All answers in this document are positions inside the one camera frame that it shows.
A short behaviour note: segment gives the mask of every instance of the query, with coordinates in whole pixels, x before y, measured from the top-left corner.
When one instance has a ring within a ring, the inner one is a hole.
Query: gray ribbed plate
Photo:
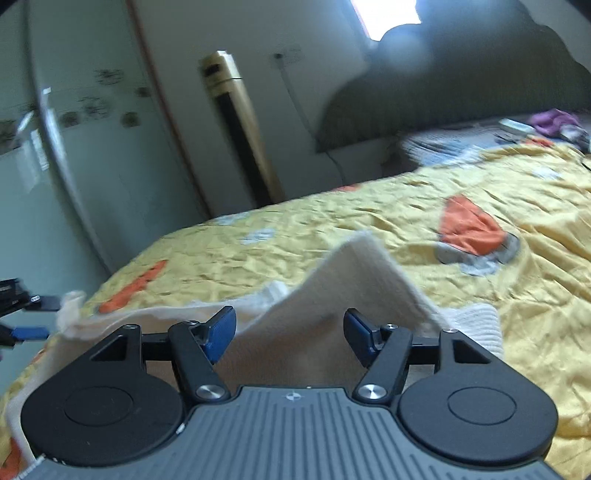
[[[194,410],[185,429],[141,460],[79,468],[40,459],[27,480],[556,479],[542,462],[470,471],[410,442],[390,412],[351,401],[341,388],[245,387],[234,400]]]

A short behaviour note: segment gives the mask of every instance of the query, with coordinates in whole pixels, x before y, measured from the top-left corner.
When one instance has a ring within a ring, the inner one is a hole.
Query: cord
[[[296,92],[294,90],[294,86],[291,83],[290,77],[287,74],[287,70],[285,69],[285,64],[283,63],[283,54],[282,53],[275,53],[273,55],[275,60],[277,61],[277,66],[279,67],[279,73],[281,74],[281,79],[283,80],[283,85],[287,91],[287,94],[290,96],[291,103],[294,106],[295,111],[297,112],[298,116],[300,117],[300,122],[302,126],[306,129],[306,131],[310,134],[312,139],[318,141],[316,135],[314,134],[314,130],[310,125],[310,121],[304,112],[304,109],[301,107],[301,103],[297,98]],[[324,154],[329,158],[329,160],[335,165],[337,171],[339,172],[340,181],[342,186],[348,185],[348,182],[345,177],[345,171],[343,167],[335,160],[335,158],[328,152],[325,151]]]

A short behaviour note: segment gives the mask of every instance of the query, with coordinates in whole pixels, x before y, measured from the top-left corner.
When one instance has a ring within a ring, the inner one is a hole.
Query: headboard
[[[436,125],[591,106],[591,74],[519,0],[417,0],[327,104],[317,150]]]

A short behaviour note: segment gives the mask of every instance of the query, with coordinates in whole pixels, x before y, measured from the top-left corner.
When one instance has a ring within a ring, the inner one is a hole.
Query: bed
[[[547,460],[566,478],[584,478],[591,465],[591,173],[583,159],[568,145],[496,148],[479,164],[420,168],[217,218],[157,241],[108,280],[85,312],[161,260],[165,268],[125,308],[219,301],[271,280],[295,286],[328,250],[369,230],[437,304],[485,301],[498,309],[505,360],[558,406]],[[496,274],[468,275],[435,256],[445,200],[457,194],[521,241],[517,257]],[[3,426],[0,432],[5,455]]]

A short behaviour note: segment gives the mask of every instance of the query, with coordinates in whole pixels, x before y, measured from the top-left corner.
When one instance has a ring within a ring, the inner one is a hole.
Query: white cloth
[[[298,288],[273,282],[261,291],[220,303],[194,302],[184,308],[153,307],[134,312],[80,317],[83,295],[69,294],[57,316],[57,343],[7,408],[14,439],[29,463],[34,460],[20,426],[26,398],[46,379],[93,344],[126,323],[144,333],[163,332],[182,320],[204,322],[222,306],[236,309],[236,336],[217,373],[235,390],[242,384],[342,385],[351,389],[363,376],[343,335],[343,315],[357,308],[376,325],[395,323],[418,335],[436,336],[453,327],[502,356],[498,314],[488,304],[442,309],[402,272],[368,233],[358,233],[332,251]],[[148,372],[175,385],[167,362],[148,362]]]

